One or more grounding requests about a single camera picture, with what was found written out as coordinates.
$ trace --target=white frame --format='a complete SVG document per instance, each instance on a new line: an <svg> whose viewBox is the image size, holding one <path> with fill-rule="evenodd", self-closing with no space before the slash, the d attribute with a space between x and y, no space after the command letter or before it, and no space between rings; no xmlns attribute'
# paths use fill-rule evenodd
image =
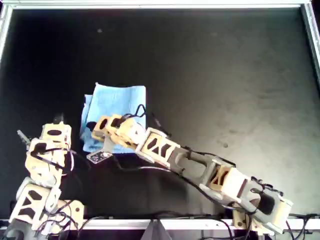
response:
<svg viewBox="0 0 320 240"><path fill-rule="evenodd" d="M0 15L0 61L10 20L14 10L27 9L268 9L301 8L317 79L320 80L320 36L310 0L3 0ZM225 219L231 229L232 220ZM145 230L150 220L95 219L85 230ZM210 219L163 219L167 230L226 230L226 226ZM289 219L292 230L303 227L302 219ZM306 230L320 231L320 219L308 221Z"/></svg>

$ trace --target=blue cloth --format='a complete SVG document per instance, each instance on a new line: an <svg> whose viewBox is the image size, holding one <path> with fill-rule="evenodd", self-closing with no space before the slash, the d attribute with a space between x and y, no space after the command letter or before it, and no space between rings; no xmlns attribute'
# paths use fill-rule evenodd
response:
<svg viewBox="0 0 320 240"><path fill-rule="evenodd" d="M85 95L85 103L81 116L80 138L83 140L83 150L85 152L95 152L103 147L103 142L99 142L91 137L91 131L86 127L88 122L98 122L103 115L113 114L134 114L139 104L146 106L146 87L112 87L95 84L93 95ZM146 127L146 116L135 117L135 120L144 128ZM113 153L133 153L130 148L115 145Z"/></svg>

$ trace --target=black tabletop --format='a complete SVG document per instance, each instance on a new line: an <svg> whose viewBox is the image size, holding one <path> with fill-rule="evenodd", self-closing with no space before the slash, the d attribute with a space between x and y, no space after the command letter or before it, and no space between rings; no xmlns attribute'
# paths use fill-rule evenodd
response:
<svg viewBox="0 0 320 240"><path fill-rule="evenodd" d="M298 194L316 187L320 156L320 100L298 9L14 10L0 69L1 218L28 175L17 129L38 137L63 112L81 153L84 94L95 82L146 86L147 111L174 141L236 162L284 191L296 211L319 207L305 206L319 192ZM75 164L81 184L64 179L62 197L92 215L215 209L164 172Z"/></svg>

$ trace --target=wire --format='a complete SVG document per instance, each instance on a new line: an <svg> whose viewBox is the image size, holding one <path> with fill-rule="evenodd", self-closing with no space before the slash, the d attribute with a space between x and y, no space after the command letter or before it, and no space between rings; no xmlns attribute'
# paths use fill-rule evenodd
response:
<svg viewBox="0 0 320 240"><path fill-rule="evenodd" d="M92 168L91 165L90 165L90 163L89 163L82 155L80 155L79 153L77 153L76 151L74 151L74 150L72 150L72 149L68 149L68 148L64 148L64 147L49 148L49 149L45 149L45 150L38 151L38 152L36 152L35 150L33 150L32 152L30 152L30 155L31 155L32 157L36 158L36 159L39 159L39 160L47 163L47 164L50 164L50 165L53 165L53 166L55 166L55 167L57 167L57 168L59 168L59 169L62 169L63 171L66 171L67 173L70 173L72 170L66 169L66 168L63 167L63 166L61 166L61 165L59 165L59 164L57 164L57 163L55 163L55 162L52 162L52 161L50 161L50 160L48 160L48 159L45 159L45 158L43 158L43 157L41 157L41 156L38 155L38 154L45 154L45 153L48 153L48 152L54 152L54 151L59 151L59 150L68 151L68 152L72 153L73 155L75 155L75 156L77 156L78 158L82 159L82 160L86 163L86 165L87 165L87 167L88 167L89 169Z"/></svg>
<svg viewBox="0 0 320 240"><path fill-rule="evenodd" d="M249 234L250 234L250 230L251 230L251 225L252 225L252 216L251 215L248 215L249 217L249 224L248 226L246 227L246 233L243 237L243 240L247 240L247 238L249 237Z"/></svg>
<svg viewBox="0 0 320 240"><path fill-rule="evenodd" d="M250 234L250 230L251 230L251 225L252 225L252 217L250 215L248 215L249 217L249 223L248 223L248 226L246 228L246 233L244 236L233 236L232 235L232 232L231 232L231 229L229 227L229 225L221 220L221 219L214 219L216 221L219 221L219 222L222 222L226 225L226 227L228 228L228 232L229 232L229 237L212 237L212 236L207 236L207 237L202 237L200 238L199 240L247 240L249 234Z"/></svg>
<svg viewBox="0 0 320 240"><path fill-rule="evenodd" d="M140 115L138 115L138 112L140 110L140 108L142 107L143 109L143 113L141 113ZM143 116L146 115L146 107L143 105L143 104L139 104L138 107L136 108L136 111L134 114L131 114L131 113L126 113L125 115L123 115L120 120L118 121L117 123L117 127L120 127L120 125L126 121L127 119L130 119L130 118L134 118L134 117L138 117L138 118L142 118Z"/></svg>
<svg viewBox="0 0 320 240"><path fill-rule="evenodd" d="M193 183L192 181L190 181L189 179L185 178L184 176L174 172L174 171L171 171L167 168L162 168L162 167L157 167L157 166L140 166L140 167L134 167L134 168L123 168L120 163L119 163L119 160L116 158L116 156L113 155L113 158L112 158L117 167L124 171L124 172L136 172L136 171L140 171L140 170L146 170L146 169L152 169L152 170L159 170L159 171L163 171L163 172L167 172L167 173L172 173L172 174L175 174L176 176L178 176L179 178L183 179L186 183L190 184L191 186L193 186L194 188L196 188L200 193L202 193L208 200L210 200L212 203L214 204L218 204L222 207L224 207L225 209L229 209L229 210L237 210L237 211L240 211L240 212L243 212L244 209L241 208L241 207L232 207L232 206L227 206L227 205L224 205L224 204L221 204L220 202L218 202L217 200L213 199L212 197L210 197L206 192L204 192L199 186L197 186L195 183Z"/></svg>
<svg viewBox="0 0 320 240"><path fill-rule="evenodd" d="M292 229L291 229L291 227L290 227L290 225L289 225L288 220L285 221L285 224L287 225L287 227L288 227L288 229L289 229L289 233L290 233L290 235L291 235L292 240L295 240L294 233L292 232Z"/></svg>
<svg viewBox="0 0 320 240"><path fill-rule="evenodd" d="M40 231L42 231L41 229L49 222L53 222L55 224L57 224L59 227L62 228L62 226L60 225L60 222L54 219L48 219L46 221L44 221L43 223L40 224L40 226L37 228L37 230L35 231L35 236L39 234Z"/></svg>
<svg viewBox="0 0 320 240"><path fill-rule="evenodd" d="M76 239L78 239L78 238L80 237L80 234L81 234L81 232L83 231L84 227L85 227L91 220L94 220L94 219L105 219L105 217L103 217L103 216L94 216L94 217L89 218L87 221L85 221L85 222L83 223L83 225L79 228Z"/></svg>
<svg viewBox="0 0 320 240"><path fill-rule="evenodd" d="M302 226L299 234L298 234L296 237L294 237L293 231L292 231L292 229L290 228L290 225L289 225L288 221L286 222L286 224L287 224L287 226L288 226L288 232L290 233L291 238L292 238L293 240L297 240L302 234L303 234L303 239L305 239L305 237L306 237L306 231L305 231L305 229L306 229L306 225L307 225L308 221L309 221L310 219L312 219L312 218L319 217L320 214L311 213L311 214L302 215L302 214L290 213L289 216L290 216L290 217L296 217L296 218L299 218L299 219L303 219L303 226Z"/></svg>
<svg viewBox="0 0 320 240"><path fill-rule="evenodd" d="M67 146L67 148L70 150L70 146L69 144L66 142L65 145ZM75 167L75 159L74 159L74 155L71 151L68 151L69 155L70 155L70 161L71 161L71 167L70 167L70 172L72 172L74 170Z"/></svg>

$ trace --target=beige plastic part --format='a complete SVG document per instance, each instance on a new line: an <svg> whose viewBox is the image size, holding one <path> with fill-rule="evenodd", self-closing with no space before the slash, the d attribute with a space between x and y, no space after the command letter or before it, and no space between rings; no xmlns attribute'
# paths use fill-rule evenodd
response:
<svg viewBox="0 0 320 240"><path fill-rule="evenodd" d="M162 131L148 127L145 140L138 145L135 152L148 162L157 162L169 168L168 159L175 148L180 148L180 145L167 139Z"/></svg>
<svg viewBox="0 0 320 240"><path fill-rule="evenodd" d="M293 203L281 196L279 198L281 201L272 224L283 230L286 227L286 220L289 217Z"/></svg>
<svg viewBox="0 0 320 240"><path fill-rule="evenodd" d="M244 180L249 181L250 179L239 172L235 167L221 165L209 187L212 190L221 192L223 195L231 198L237 203L240 203L241 199L238 198L237 195Z"/></svg>
<svg viewBox="0 0 320 240"><path fill-rule="evenodd" d="M128 118L121 123L119 129L115 132L123 141L138 145L144 140L146 130L132 118Z"/></svg>
<svg viewBox="0 0 320 240"><path fill-rule="evenodd" d="M70 200L59 200L57 203L56 208L59 209L63 206L65 206L68 202L70 202ZM65 228L65 231L70 230L77 230L79 228L81 228L81 226L84 223L84 212L85 212L85 206L78 200L73 200L69 206L64 207L63 209L61 209L61 212L67 214L68 216L70 216L76 223L77 223L77 227L75 226L74 223L71 223L71 226L67 226ZM61 221L64 219L64 217L62 215L57 215L55 217L48 217L47 215L43 216L43 218L41 219L40 223L38 224L37 228L46 220L48 219L54 219L56 221ZM60 222L59 224L61 226L65 226L66 224L68 224L68 222L70 221L70 219L67 217L65 218L65 220L63 220L62 222ZM57 224L55 224L51 230L51 234L58 234L61 230L61 227L58 226Z"/></svg>
<svg viewBox="0 0 320 240"><path fill-rule="evenodd" d="M109 116L105 115L100 117L99 121L94 126L94 129L91 134L93 139L103 142L105 140L105 136L110 135L110 133L106 129L107 123L109 122L109 118Z"/></svg>
<svg viewBox="0 0 320 240"><path fill-rule="evenodd" d="M129 142L129 141L124 141L122 139L122 137L116 135L115 133L113 133L111 136L110 136L111 140L115 143L115 144L120 144L121 146L125 147L125 148L130 148L130 149L133 149L135 150L137 145L134 144L133 142Z"/></svg>
<svg viewBox="0 0 320 240"><path fill-rule="evenodd" d="M45 187L53 187L57 185L60 186L62 169L56 169L55 166L31 156L31 152L35 149L37 144L46 144L45 149L52 149L55 147L55 144L52 140L37 138L32 139L29 151L26 153L25 160L25 167L30 172L31 179L37 184ZM53 163L59 164L62 167L65 166L65 156L63 150L47 152L45 154L39 154L39 156Z"/></svg>
<svg viewBox="0 0 320 240"><path fill-rule="evenodd" d="M50 190L48 188L27 184L14 206L9 223L13 219L18 219L31 224L32 230L36 230L49 193Z"/></svg>
<svg viewBox="0 0 320 240"><path fill-rule="evenodd" d="M249 223L249 217L244 212L239 212L237 210L233 210L233 226L237 229L247 229L247 223ZM258 222L256 219L252 219L251 231L257 232L259 236L263 236L264 234L274 235L274 232L265 228L261 222Z"/></svg>
<svg viewBox="0 0 320 240"><path fill-rule="evenodd" d="M111 117L109 117L109 121L107 122L105 129L106 129L106 133L108 135L117 135L116 131L118 130L117 127L114 126L114 124L117 123L118 120L120 120L122 118L121 115L118 114L113 114Z"/></svg>
<svg viewBox="0 0 320 240"><path fill-rule="evenodd" d="M41 139L52 140L55 148L71 147L71 126L60 122L48 123L42 126Z"/></svg>

